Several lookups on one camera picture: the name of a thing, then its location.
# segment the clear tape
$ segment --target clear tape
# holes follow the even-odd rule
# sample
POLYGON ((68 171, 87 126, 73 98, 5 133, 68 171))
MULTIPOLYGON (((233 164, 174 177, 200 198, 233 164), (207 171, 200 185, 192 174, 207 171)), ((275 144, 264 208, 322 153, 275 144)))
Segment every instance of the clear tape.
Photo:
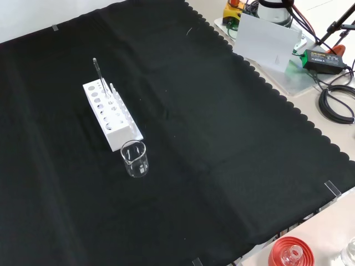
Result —
POLYGON ((324 185, 329 188, 329 190, 334 194, 336 198, 339 198, 342 193, 337 189, 337 187, 332 183, 332 181, 328 180, 327 182, 324 183, 324 185))
POLYGON ((194 264, 194 266, 203 266, 199 258, 194 259, 192 263, 194 264))

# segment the glass beaker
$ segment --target glass beaker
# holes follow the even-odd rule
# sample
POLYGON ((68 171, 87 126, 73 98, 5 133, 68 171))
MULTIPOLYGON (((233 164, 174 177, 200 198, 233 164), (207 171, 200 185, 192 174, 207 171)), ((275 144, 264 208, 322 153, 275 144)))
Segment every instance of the glass beaker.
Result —
POLYGON ((131 177, 142 177, 148 172, 148 158, 143 142, 139 140, 127 141, 122 145, 121 155, 131 177))

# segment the black cloth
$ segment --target black cloth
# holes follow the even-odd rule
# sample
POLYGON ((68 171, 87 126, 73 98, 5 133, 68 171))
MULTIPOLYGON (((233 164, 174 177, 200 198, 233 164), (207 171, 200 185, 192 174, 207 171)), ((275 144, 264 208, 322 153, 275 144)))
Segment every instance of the black cloth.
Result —
POLYGON ((354 163, 172 0, 0 45, 2 265, 226 265, 355 186, 354 163), (96 57, 148 149, 126 173, 86 99, 96 57))

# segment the metal stand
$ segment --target metal stand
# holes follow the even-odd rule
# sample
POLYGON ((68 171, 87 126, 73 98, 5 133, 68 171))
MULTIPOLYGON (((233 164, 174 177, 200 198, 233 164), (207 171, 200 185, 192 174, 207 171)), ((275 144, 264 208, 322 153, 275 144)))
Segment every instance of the metal stand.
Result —
POLYGON ((321 41, 318 42, 317 44, 320 45, 321 43, 324 43, 329 38, 329 36, 332 35, 334 32, 336 32, 337 30, 345 29, 346 31, 340 34, 341 38, 336 43, 336 45, 338 45, 349 34, 350 30, 355 30, 355 21, 351 25, 343 24, 354 12, 355 12, 355 4, 353 4, 351 8, 338 21, 334 21, 329 26, 326 35, 324 35, 321 41))

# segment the red lid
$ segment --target red lid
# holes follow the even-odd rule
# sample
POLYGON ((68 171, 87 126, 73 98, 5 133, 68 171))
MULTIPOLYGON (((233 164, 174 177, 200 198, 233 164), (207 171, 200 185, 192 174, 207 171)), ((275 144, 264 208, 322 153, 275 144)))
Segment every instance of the red lid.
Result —
POLYGON ((293 245, 298 245, 303 249, 303 261, 300 266, 314 266, 315 257, 313 252, 305 242, 296 237, 283 237, 276 241, 268 257, 268 265, 283 266, 281 262, 281 253, 285 250, 285 248, 289 248, 293 245))

